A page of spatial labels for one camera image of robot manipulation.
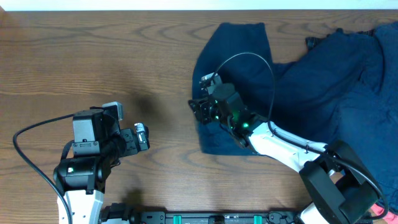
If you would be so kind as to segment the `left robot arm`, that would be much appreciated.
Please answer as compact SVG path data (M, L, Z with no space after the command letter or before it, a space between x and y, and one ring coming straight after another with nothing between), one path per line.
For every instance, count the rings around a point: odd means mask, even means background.
M74 139L64 148L54 169L60 223L98 223L106 179L122 157L150 148L143 123L121 129L123 112L116 105L92 107L73 115Z

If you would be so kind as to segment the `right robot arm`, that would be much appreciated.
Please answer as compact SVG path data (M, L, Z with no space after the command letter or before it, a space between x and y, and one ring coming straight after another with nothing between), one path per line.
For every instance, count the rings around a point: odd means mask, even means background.
M296 222L356 223L382 197L381 188L347 143L313 142L280 129L248 110L230 83L211 86L206 97L188 104L199 122L220 123L242 147L299 173L312 202Z

